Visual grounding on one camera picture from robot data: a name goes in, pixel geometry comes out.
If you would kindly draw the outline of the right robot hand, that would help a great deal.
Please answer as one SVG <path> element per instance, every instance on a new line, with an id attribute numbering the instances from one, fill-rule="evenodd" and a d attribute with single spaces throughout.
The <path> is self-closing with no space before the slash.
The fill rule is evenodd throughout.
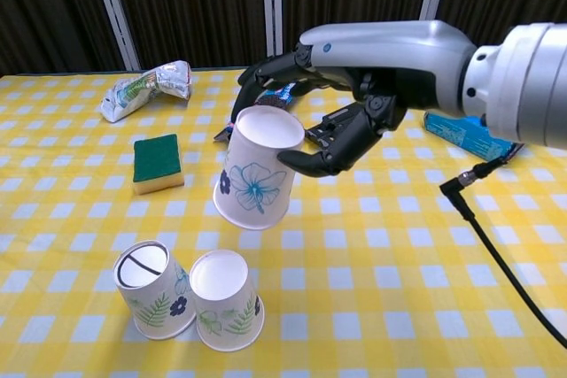
<path id="1" fill-rule="evenodd" d="M 349 170 L 407 110 L 461 117 L 464 76 L 476 47 L 439 20 L 339 23 L 304 32 L 292 51 L 249 66 L 231 115 L 268 89 L 291 84 L 293 96 L 328 87 L 352 93 L 362 109 L 327 147 L 315 154 L 285 150 L 278 159 L 310 177 Z"/>

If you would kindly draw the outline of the blue flower paper cup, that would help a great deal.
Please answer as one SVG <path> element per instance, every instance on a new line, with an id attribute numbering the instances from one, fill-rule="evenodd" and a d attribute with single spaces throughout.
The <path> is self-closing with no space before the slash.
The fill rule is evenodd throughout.
<path id="1" fill-rule="evenodd" d="M 273 227 L 287 212 L 295 172 L 277 154 L 299 150 L 304 128 L 283 109 L 255 105 L 234 122 L 213 201 L 219 214 L 245 229 Z"/>

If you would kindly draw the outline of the paper cup with black line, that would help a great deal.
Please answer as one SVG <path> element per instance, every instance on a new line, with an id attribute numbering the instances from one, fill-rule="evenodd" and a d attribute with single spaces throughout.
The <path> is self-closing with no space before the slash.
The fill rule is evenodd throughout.
<path id="1" fill-rule="evenodd" d="M 189 276 L 159 241 L 124 250 L 114 264 L 113 280 L 136 328 L 150 339 L 177 336 L 196 318 Z"/>

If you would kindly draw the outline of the fern print paper cup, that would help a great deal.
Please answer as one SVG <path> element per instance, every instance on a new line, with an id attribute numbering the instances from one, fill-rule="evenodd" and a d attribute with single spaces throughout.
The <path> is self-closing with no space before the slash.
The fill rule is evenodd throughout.
<path id="1" fill-rule="evenodd" d="M 264 304 L 245 259 L 235 251 L 215 250 L 190 270 L 190 285 L 200 340 L 213 350 L 239 351 L 258 338 Z"/>

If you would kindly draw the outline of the black folding stand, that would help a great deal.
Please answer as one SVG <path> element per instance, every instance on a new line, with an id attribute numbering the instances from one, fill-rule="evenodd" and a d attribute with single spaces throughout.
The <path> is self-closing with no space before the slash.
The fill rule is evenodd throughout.
<path id="1" fill-rule="evenodd" d="M 354 102 L 330 112 L 322 117 L 318 125 L 305 131 L 305 139 L 320 149 L 326 149 L 363 110 L 362 104 Z"/>

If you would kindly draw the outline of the blue chocolate chip cookie box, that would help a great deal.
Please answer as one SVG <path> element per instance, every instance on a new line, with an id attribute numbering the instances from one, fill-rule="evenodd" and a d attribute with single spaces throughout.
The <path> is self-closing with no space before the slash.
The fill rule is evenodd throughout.
<path id="1" fill-rule="evenodd" d="M 426 112 L 423 124 L 433 135 L 486 161 L 499 157 L 510 160 L 524 147 L 521 143 L 492 137 L 475 117 L 452 119 Z"/>

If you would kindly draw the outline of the blue pink cookie sleeve box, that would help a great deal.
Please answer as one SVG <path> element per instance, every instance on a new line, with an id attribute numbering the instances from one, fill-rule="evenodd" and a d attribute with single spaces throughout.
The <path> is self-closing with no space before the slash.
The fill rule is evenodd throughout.
<path id="1" fill-rule="evenodd" d="M 289 83 L 281 89 L 271 89 L 263 92 L 255 100 L 254 105 L 268 105 L 274 106 L 276 108 L 284 109 L 288 111 L 293 101 L 293 96 L 291 95 L 291 90 L 295 86 L 295 83 Z M 224 129 L 219 132 L 215 137 L 214 141 L 219 143 L 228 143 L 233 132 L 234 123 L 229 122 Z"/>

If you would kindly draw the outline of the yellow checked tablecloth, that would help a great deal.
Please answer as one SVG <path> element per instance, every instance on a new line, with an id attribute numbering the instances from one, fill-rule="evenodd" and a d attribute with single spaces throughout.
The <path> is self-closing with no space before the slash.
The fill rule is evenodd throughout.
<path id="1" fill-rule="evenodd" d="M 349 172 L 298 176 L 284 219 L 233 227 L 212 193 L 236 70 L 193 75 L 111 124 L 115 74 L 0 78 L 0 377 L 567 378 L 567 350 L 534 319 L 439 185 L 476 159 L 409 112 Z M 177 135 L 184 184 L 137 195 L 134 143 Z M 133 243 L 185 267 L 247 261 L 266 320 L 221 353 L 193 329 L 150 341 L 112 278 Z"/>

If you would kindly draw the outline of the green and yellow sponge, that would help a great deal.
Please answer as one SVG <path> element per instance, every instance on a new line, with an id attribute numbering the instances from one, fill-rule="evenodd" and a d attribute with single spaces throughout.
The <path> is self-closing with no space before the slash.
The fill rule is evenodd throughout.
<path id="1" fill-rule="evenodd" d="M 183 184 L 177 135 L 163 135 L 134 143 L 133 187 L 137 195 Z"/>

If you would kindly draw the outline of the crumpled silver snack bag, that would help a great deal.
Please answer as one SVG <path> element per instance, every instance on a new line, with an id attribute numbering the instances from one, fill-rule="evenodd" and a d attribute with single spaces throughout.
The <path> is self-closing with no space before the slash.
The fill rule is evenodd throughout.
<path id="1" fill-rule="evenodd" d="M 176 60 L 118 81 L 106 91 L 100 112 L 108 122 L 115 123 L 159 95 L 174 96 L 185 101 L 190 99 L 191 68 L 188 62 Z"/>

